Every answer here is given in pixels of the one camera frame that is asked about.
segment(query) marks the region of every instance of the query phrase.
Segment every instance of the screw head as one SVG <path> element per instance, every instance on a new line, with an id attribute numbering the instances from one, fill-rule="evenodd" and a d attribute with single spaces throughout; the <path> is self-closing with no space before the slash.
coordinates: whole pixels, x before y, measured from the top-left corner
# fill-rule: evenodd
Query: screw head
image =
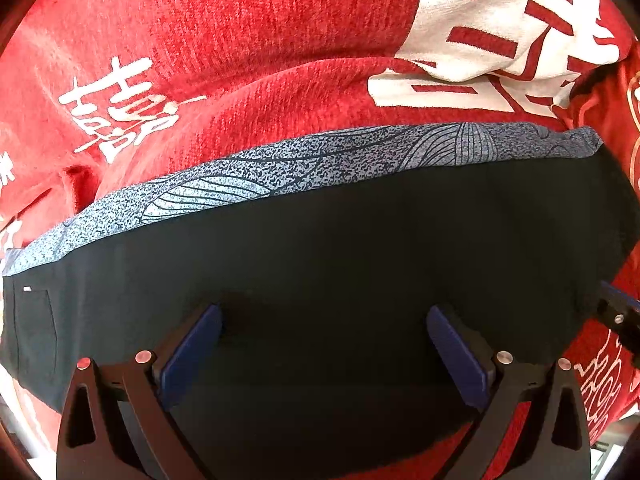
<path id="1" fill-rule="evenodd" d="M 502 350 L 495 355 L 495 358 L 498 359 L 499 363 L 503 365 L 510 365 L 513 363 L 513 356 L 507 352 L 506 350 Z"/>
<path id="2" fill-rule="evenodd" d="M 149 350 L 141 350 L 136 354 L 136 362 L 143 365 L 151 361 L 153 354 Z"/>
<path id="3" fill-rule="evenodd" d="M 565 372 L 571 370 L 571 361 L 569 359 L 565 359 L 564 357 L 558 359 L 558 366 L 564 370 Z"/>
<path id="4" fill-rule="evenodd" d="M 91 358 L 89 357 L 83 357 L 78 361 L 78 364 L 76 364 L 78 370 L 86 370 L 89 366 L 91 366 Z"/>

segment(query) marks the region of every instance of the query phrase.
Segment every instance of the black metal bracket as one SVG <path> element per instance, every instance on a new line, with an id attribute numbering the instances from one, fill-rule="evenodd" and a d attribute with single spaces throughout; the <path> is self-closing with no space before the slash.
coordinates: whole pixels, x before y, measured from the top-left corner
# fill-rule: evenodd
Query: black metal bracket
<path id="1" fill-rule="evenodd" d="M 58 480 L 148 480 L 118 406 L 128 401 L 158 465 L 170 480 L 212 480 L 162 405 L 159 385 L 169 364 L 178 379 L 201 356 L 201 342 L 213 347 L 220 336 L 222 314 L 215 305 L 197 309 L 155 351 L 141 351 L 128 362 L 99 367 L 83 358 L 73 374 L 58 437 Z M 195 341 L 197 355 L 189 354 Z"/>
<path id="2" fill-rule="evenodd" d="M 502 480 L 585 480 L 590 477 L 590 441 L 580 388 L 571 363 L 560 359 L 555 364 L 534 365 L 517 362 L 508 352 L 493 352 L 487 361 L 488 344 L 477 332 L 462 325 L 449 308 L 436 307 L 440 320 L 446 320 L 447 334 L 434 340 L 463 399 L 473 385 L 461 379 L 463 370 L 480 384 L 489 385 L 490 400 L 481 418 L 474 424 L 455 454 L 437 476 L 438 480 L 481 480 L 491 465 L 508 430 L 517 405 L 530 401 L 525 426 L 520 434 Z M 451 356 L 457 355 L 452 367 Z"/>
<path id="3" fill-rule="evenodd" d="M 634 366 L 640 368 L 640 302 L 603 282 L 596 318 L 618 336 L 620 344 L 633 354 Z"/>

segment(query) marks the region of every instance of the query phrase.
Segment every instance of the white chinese character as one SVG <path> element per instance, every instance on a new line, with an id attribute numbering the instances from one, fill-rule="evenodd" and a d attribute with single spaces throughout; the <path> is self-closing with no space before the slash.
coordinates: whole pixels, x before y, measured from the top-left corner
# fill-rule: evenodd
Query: white chinese character
<path id="1" fill-rule="evenodd" d="M 113 140 L 106 140 L 105 142 L 101 142 L 98 147 L 100 151 L 104 154 L 104 158 L 107 160 L 109 164 L 112 164 L 115 160 L 116 156 L 124 150 L 127 146 L 133 143 L 134 146 L 139 146 L 140 143 L 145 140 L 145 137 L 148 134 L 153 132 L 157 132 L 159 130 L 165 130 L 170 128 L 175 124 L 175 122 L 180 118 L 178 115 L 172 115 L 169 117 L 163 117 L 160 119 L 155 119 L 153 121 L 147 121 L 142 124 L 140 127 L 140 133 L 136 134 L 135 132 L 129 132 L 128 134 L 124 134 L 121 137 Z M 123 130 L 120 128 L 114 128 L 113 133 L 123 134 Z"/>
<path id="2" fill-rule="evenodd" d="M 550 105 L 567 106 L 581 62 L 618 60 L 615 44 L 596 42 L 613 37 L 599 18 L 600 0 L 420 0 L 396 57 L 441 81 L 479 82 L 483 74 L 496 72 L 501 91 L 526 112 L 553 117 Z M 436 92 L 389 71 L 372 76 L 368 84 L 377 106 L 511 111 L 491 84 L 471 86 L 475 93 Z"/>
<path id="3" fill-rule="evenodd" d="M 76 106 L 71 110 L 71 114 L 74 116 L 73 120 L 82 129 L 82 131 L 93 137 L 93 139 L 88 143 L 76 148 L 74 150 L 76 153 L 82 152 L 94 144 L 98 144 L 98 147 L 104 154 L 105 159 L 109 164 L 111 164 L 115 160 L 115 157 L 127 146 L 132 144 L 134 146 L 139 146 L 149 134 L 159 130 L 165 130 L 173 126 L 179 118 L 177 111 L 180 105 L 207 98 L 202 95 L 192 99 L 187 99 L 181 103 L 170 101 L 164 104 L 162 111 L 148 113 L 147 115 L 143 115 L 143 113 L 166 101 L 166 96 L 152 94 L 122 107 L 109 106 L 107 108 L 107 112 L 113 121 L 135 121 L 135 124 L 132 124 L 126 129 L 116 126 L 111 129 L 110 133 L 108 130 L 106 133 L 100 131 L 103 128 L 111 128 L 113 126 L 111 121 L 103 117 L 94 116 L 84 119 L 76 118 L 77 116 L 92 114 L 98 109 L 95 104 L 82 102 L 82 98 L 88 94 L 105 90 L 110 86 L 117 84 L 120 86 L 120 91 L 110 98 L 110 102 L 112 104 L 116 104 L 150 90 L 152 84 L 149 81 L 130 86 L 127 83 L 127 79 L 135 75 L 142 74 L 145 70 L 150 68 L 151 65 L 152 61 L 147 57 L 143 57 L 137 61 L 129 63 L 128 65 L 120 66 L 120 59 L 118 57 L 113 57 L 113 59 L 111 59 L 112 72 L 105 77 L 98 79 L 98 81 L 79 87 L 78 80 L 74 77 L 73 89 L 64 95 L 61 95 L 58 100 L 61 104 L 69 104 L 71 102 L 76 103 Z M 131 131 L 137 126 L 140 126 L 139 133 Z"/>
<path id="4" fill-rule="evenodd" d="M 12 169 L 14 168 L 14 164 L 9 158 L 9 154 L 4 152 L 3 156 L 0 156 L 0 192 L 2 191 L 2 187 L 6 186 L 9 181 L 14 181 L 15 177 L 12 173 Z"/>
<path id="5" fill-rule="evenodd" d="M 495 70 L 519 75 L 531 45 L 551 25 L 535 77 L 574 75 L 567 55 L 594 64 L 618 60 L 617 46 L 594 40 L 612 38 L 596 23 L 599 9 L 599 0 L 420 0 L 396 57 L 446 81 Z"/>
<path id="6" fill-rule="evenodd" d="M 0 231 L 0 242 L 2 242 L 2 238 L 6 234 L 6 241 L 2 242 L 3 253 L 15 247 L 14 235 L 20 230 L 20 227 L 22 227 L 22 220 L 14 220 L 3 231 Z"/>
<path id="7" fill-rule="evenodd" d="M 149 69 L 151 65 L 152 61 L 148 57 L 143 57 L 137 61 L 129 63 L 128 65 L 120 66 L 120 59 L 116 56 L 111 59 L 112 72 L 110 74 L 107 74 L 103 78 L 98 79 L 98 81 L 80 87 L 77 86 L 76 78 L 74 78 L 74 88 L 66 94 L 62 94 L 58 98 L 58 101 L 63 105 L 75 101 L 78 104 L 78 106 L 76 106 L 76 108 L 72 110 L 72 114 L 75 116 L 92 113 L 97 110 L 97 108 L 92 109 L 90 112 L 84 111 L 88 110 L 89 108 L 82 108 L 83 106 L 86 107 L 87 105 L 81 104 L 80 99 L 85 95 L 105 90 L 110 86 L 117 84 L 120 86 L 120 91 L 117 92 L 117 94 L 114 94 L 111 99 L 109 99 L 109 101 L 111 103 L 120 103 L 122 101 L 125 101 L 126 99 L 132 98 L 135 95 L 142 94 L 142 92 L 146 92 L 151 88 L 151 83 L 149 81 L 145 81 L 133 86 L 129 86 L 127 84 L 127 79 L 135 75 L 142 74 L 145 70 Z"/>
<path id="8" fill-rule="evenodd" d="M 616 402 L 622 389 L 622 345 L 611 333 L 598 354 L 587 366 L 577 364 L 574 369 L 580 374 L 580 392 L 587 412 L 589 436 L 593 441 L 607 425 L 609 409 Z"/>
<path id="9" fill-rule="evenodd" d="M 376 106 L 412 108 L 482 108 L 513 112 L 487 76 L 452 84 L 428 75 L 403 75 L 387 69 L 369 78 L 369 94 Z"/>
<path id="10" fill-rule="evenodd" d="M 150 121 L 151 119 L 155 119 L 156 115 L 142 116 L 140 114 L 142 112 L 146 112 L 150 108 L 155 107 L 165 99 L 166 97 L 163 95 L 149 95 L 143 99 L 132 102 L 130 105 L 123 106 L 122 108 L 110 106 L 109 108 L 107 108 L 107 111 L 114 121 Z M 144 108 L 140 108 L 139 110 L 135 110 L 133 113 L 130 111 L 140 106 L 145 101 L 149 101 L 149 104 L 147 106 L 145 106 Z"/>

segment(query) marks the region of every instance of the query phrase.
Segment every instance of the red textile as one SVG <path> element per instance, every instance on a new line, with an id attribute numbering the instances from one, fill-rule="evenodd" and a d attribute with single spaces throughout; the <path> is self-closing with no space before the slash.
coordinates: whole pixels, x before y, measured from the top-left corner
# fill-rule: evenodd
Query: red textile
<path id="1" fill-rule="evenodd" d="M 617 63 L 616 67 L 602 81 L 595 84 L 588 94 L 576 96 L 570 106 L 563 110 L 558 108 L 556 113 L 565 122 L 568 128 L 578 126 L 592 126 L 600 134 L 606 146 L 619 160 L 620 165 L 629 177 L 629 181 L 640 198 L 640 43 L 637 41 L 631 47 L 629 56 Z M 640 298 L 640 244 L 629 256 L 625 266 L 620 270 L 616 286 L 624 290 L 633 298 Z M 607 333 L 603 327 L 593 324 L 586 330 L 594 334 L 600 333 L 600 339 Z M 596 346 L 592 341 L 593 336 L 581 337 L 574 342 L 573 354 L 581 356 L 593 354 Z M 640 394 L 640 372 L 636 371 L 630 363 L 631 355 L 618 346 L 617 338 L 610 338 L 607 342 L 608 350 L 597 353 L 595 368 L 603 371 L 610 368 L 613 380 L 606 384 L 604 391 L 591 396 L 588 408 L 593 412 L 610 411 L 609 420 L 615 420 L 616 415 L 623 413 L 633 404 Z M 596 380 L 602 382 L 605 376 Z M 609 408 L 599 407 L 601 398 L 612 400 Z M 606 420 L 597 427 L 591 427 L 594 433 L 604 428 Z"/>
<path id="2" fill-rule="evenodd" d="M 112 190 L 287 137 L 447 121 L 561 131 L 550 105 L 624 59 L 632 37 L 610 0 L 39 0 L 0 58 L 0 228 L 14 220 L 0 242 L 23 246 Z M 592 436 L 633 397 L 616 341 L 588 324 L 566 354 Z M 428 480 L 464 432 L 350 480 Z"/>

